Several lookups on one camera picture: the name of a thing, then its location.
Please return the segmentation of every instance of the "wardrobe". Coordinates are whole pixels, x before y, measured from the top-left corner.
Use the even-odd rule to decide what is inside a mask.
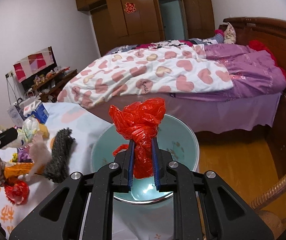
[[[90,11],[101,55],[117,46],[214,36],[211,0],[76,0]]]

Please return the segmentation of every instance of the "teal bowl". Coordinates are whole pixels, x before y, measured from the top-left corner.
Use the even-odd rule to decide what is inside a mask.
[[[193,131],[181,120],[165,114],[159,125],[157,142],[160,149],[172,154],[173,160],[184,164],[192,171],[196,171],[199,163],[199,144]],[[112,124],[95,143],[90,165],[93,172],[114,161],[112,152],[121,144],[128,144],[116,132]],[[133,186],[129,193],[114,193],[114,198],[122,202],[147,205],[158,203],[172,197],[172,192],[158,192],[154,185],[154,177],[133,179]]]

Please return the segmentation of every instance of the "bowl rim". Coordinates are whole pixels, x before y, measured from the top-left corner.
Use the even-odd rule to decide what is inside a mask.
[[[193,130],[185,123],[183,122],[182,120],[178,119],[177,117],[171,115],[171,114],[164,114],[164,116],[167,115],[167,116],[170,116],[170,117],[173,117],[174,119],[178,120],[179,122],[185,124],[185,126],[190,130],[190,132],[193,134],[192,137],[194,139],[194,143],[196,145],[196,160],[195,160],[195,164],[194,164],[194,167],[193,167],[193,170],[192,171],[197,171],[197,168],[198,168],[198,164],[199,164],[199,161],[200,161],[200,146],[199,146],[199,142],[196,138],[196,135],[195,133],[193,132]],[[102,134],[99,136],[99,138],[97,139],[97,141],[94,143],[93,147],[92,147],[92,151],[91,151],[91,156],[90,156],[90,169],[91,169],[91,172],[94,172],[94,168],[93,168],[93,150],[95,149],[96,147],[96,144],[98,143],[99,139],[103,136],[103,134],[109,130],[112,126],[115,126],[113,123],[108,126],[103,132]],[[163,202],[167,199],[170,199],[171,197],[173,196],[173,192],[169,192],[168,194],[164,195],[164,196],[161,196],[161,197],[158,197],[158,198],[155,198],[155,199],[152,199],[152,200],[143,200],[143,201],[133,201],[133,200],[126,200],[126,199],[123,199],[123,198],[120,198],[120,197],[117,197],[114,195],[114,199],[118,200],[118,201],[121,201],[121,202],[124,202],[124,203],[129,203],[129,204],[132,204],[132,205],[151,205],[151,204],[155,204],[155,203],[159,203],[159,202]]]

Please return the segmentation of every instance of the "headboard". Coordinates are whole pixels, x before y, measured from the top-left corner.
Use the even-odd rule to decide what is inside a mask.
[[[275,55],[280,67],[286,70],[286,21],[263,17],[226,18],[236,32],[236,43],[248,45],[251,40],[264,43]],[[225,30],[227,25],[220,25]]]

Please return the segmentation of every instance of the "black knit cloth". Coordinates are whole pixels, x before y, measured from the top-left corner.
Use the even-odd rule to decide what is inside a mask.
[[[70,136],[72,130],[67,128],[60,130],[56,136],[52,149],[52,160],[45,166],[43,176],[55,183],[63,182],[68,176],[68,161],[70,149],[74,138]]]

